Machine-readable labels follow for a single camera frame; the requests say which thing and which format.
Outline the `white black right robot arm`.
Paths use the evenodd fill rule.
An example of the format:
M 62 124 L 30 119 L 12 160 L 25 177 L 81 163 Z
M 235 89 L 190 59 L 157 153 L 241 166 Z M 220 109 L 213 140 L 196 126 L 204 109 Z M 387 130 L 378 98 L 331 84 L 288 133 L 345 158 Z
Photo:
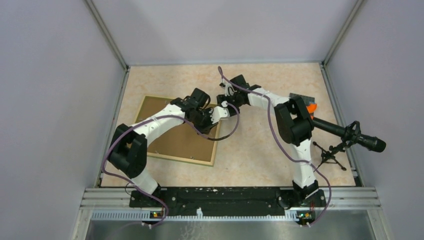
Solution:
M 324 196 L 311 165 L 314 127 L 303 99 L 300 96 L 279 96 L 259 85 L 249 85 L 243 75 L 231 80 L 222 76 L 220 86 L 225 92 L 219 100 L 236 107 L 258 107 L 267 111 L 268 119 L 275 117 L 277 130 L 270 130 L 277 145 L 292 162 L 293 200 L 299 206 L 318 206 Z

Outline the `grey building brick plate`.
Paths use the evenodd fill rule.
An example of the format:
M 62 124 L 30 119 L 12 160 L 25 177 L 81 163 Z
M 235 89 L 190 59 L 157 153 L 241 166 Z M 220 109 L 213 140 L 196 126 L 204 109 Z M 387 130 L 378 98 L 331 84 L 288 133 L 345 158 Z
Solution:
M 296 94 L 296 93 L 292 93 L 291 92 L 289 94 L 289 97 L 290 98 L 300 97 L 303 100 L 303 102 L 304 102 L 304 104 L 306 106 L 309 106 L 311 104 L 315 104 L 316 103 L 315 102 L 315 98 L 314 97 L 311 97 L 311 96 L 306 96 L 306 95 L 301 95 L 301 94 Z

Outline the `orange plastic piece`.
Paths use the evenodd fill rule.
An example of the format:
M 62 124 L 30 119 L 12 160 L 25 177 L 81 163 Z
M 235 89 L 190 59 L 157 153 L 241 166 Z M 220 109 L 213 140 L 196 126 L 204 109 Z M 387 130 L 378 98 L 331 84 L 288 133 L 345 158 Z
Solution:
M 314 119 L 314 113 L 317 107 L 318 105 L 316 103 L 310 103 L 309 105 L 306 106 L 306 110 L 312 120 Z

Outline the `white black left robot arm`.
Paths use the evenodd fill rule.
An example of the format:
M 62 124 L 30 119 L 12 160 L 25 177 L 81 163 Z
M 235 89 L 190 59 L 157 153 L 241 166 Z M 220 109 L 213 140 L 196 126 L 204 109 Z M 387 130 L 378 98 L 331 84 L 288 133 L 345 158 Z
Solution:
M 141 200 L 149 207 L 160 202 L 159 184 L 146 169 L 148 147 L 157 138 L 184 123 L 191 124 L 202 135 L 229 117 L 225 106 L 205 108 L 209 96 L 195 88 L 191 95 L 170 101 L 162 110 L 133 125 L 121 124 L 115 130 L 106 160 L 125 178 L 142 190 Z

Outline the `aluminium front rail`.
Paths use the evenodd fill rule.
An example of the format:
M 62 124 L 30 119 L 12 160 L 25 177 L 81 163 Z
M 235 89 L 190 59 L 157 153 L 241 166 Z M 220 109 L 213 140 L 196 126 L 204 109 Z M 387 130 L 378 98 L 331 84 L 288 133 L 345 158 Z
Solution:
M 290 187 L 165 187 L 84 191 L 74 240 L 392 240 L 373 187 L 323 187 L 298 203 Z

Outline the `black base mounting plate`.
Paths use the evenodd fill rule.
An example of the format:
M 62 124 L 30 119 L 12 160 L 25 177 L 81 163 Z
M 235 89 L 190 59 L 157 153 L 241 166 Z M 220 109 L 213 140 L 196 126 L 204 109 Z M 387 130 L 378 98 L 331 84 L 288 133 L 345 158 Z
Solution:
M 291 187 L 163 187 L 148 197 L 136 190 L 130 195 L 131 208 L 157 208 L 169 217 L 194 216 L 201 210 L 206 217 L 283 216 L 295 208 L 316 210 L 327 204 L 324 199 L 314 207 L 294 200 Z

